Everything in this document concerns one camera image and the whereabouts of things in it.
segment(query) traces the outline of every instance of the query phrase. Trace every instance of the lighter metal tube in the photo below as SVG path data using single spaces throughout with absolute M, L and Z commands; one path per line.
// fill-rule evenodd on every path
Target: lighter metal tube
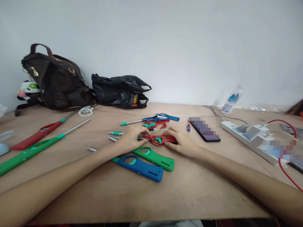
M 143 139 L 146 139 L 146 138 L 145 137 L 138 137 L 138 140 L 143 140 Z
M 117 141 L 114 137 L 109 136 L 108 138 L 109 138 L 110 140 L 114 141 L 114 142 Z
M 129 124 L 133 124 L 133 123 L 137 123 L 137 122 L 142 122 L 143 120 L 138 120 L 138 121 L 130 121 L 130 122 L 127 122 L 127 124 L 129 125 Z
M 87 149 L 89 150 L 89 151 L 91 151 L 91 152 L 96 152 L 97 150 L 95 149 L 95 148 L 93 148 L 93 147 L 87 147 Z
M 77 113 L 78 110 L 75 110 L 74 112 L 72 112 L 71 114 L 67 115 L 64 119 L 67 120 L 68 118 L 70 118 L 71 116 L 73 116 L 75 113 Z
M 123 132 L 119 132 L 119 133 L 117 133 L 118 135 L 120 135 L 120 136 L 122 136 L 124 133 Z
M 87 119 L 86 121 L 83 121 L 81 124 L 78 124 L 77 126 L 73 127 L 72 129 L 66 131 L 65 133 L 63 133 L 64 135 L 69 134 L 70 132 L 74 131 L 75 129 L 79 128 L 81 125 L 84 125 L 85 123 L 87 123 L 88 121 L 90 121 L 91 119 Z

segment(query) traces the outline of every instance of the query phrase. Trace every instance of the bracelet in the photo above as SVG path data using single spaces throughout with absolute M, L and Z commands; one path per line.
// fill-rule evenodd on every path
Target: bracelet
M 82 113 L 85 113 L 84 110 L 88 110 L 90 113 L 87 115 L 83 115 Z M 93 115 L 93 111 L 90 108 L 84 107 L 81 110 L 79 110 L 79 115 L 81 117 L 89 117 L 89 116 Z

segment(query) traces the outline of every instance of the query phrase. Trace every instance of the plastic bag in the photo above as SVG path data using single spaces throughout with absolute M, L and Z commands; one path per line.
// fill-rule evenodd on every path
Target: plastic bag
M 8 109 L 8 107 L 0 104 L 0 117 L 3 117 L 5 114 L 5 111 Z
M 141 86 L 148 86 L 149 89 L 143 89 Z M 123 109 L 141 109 L 145 108 L 148 98 L 143 92 L 151 90 L 151 86 L 136 76 L 120 77 L 100 77 L 98 74 L 92 74 L 92 87 L 100 104 L 105 106 L 116 106 Z M 132 106 L 136 94 L 137 106 Z

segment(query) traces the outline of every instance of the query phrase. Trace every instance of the lighter trigger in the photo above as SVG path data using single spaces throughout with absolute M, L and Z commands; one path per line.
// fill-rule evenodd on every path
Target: lighter trigger
M 161 138 L 154 138 L 155 140 L 158 141 L 158 143 L 162 143 L 162 139 Z

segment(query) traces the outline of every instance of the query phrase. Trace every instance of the gray cable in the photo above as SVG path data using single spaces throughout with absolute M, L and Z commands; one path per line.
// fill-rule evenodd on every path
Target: gray cable
M 220 117 L 220 118 L 221 118 L 221 121 L 223 121 L 222 116 L 218 115 L 213 109 L 211 109 L 211 110 L 212 110 L 212 112 L 214 113 L 214 115 L 215 115 L 216 117 Z
M 228 117 L 228 116 L 224 115 L 223 113 L 221 113 L 219 110 L 215 109 L 215 108 L 212 107 L 212 106 L 204 106 L 204 107 L 209 107 L 209 108 L 211 108 L 213 111 L 214 111 L 214 110 L 217 111 L 219 114 L 223 115 L 223 116 L 226 117 L 226 118 L 239 120 L 239 121 L 242 121 L 242 122 L 244 122 L 245 124 L 249 125 L 246 121 L 244 121 L 244 120 L 242 120 L 242 119 L 239 119 L 239 118 L 232 118 L 232 117 Z

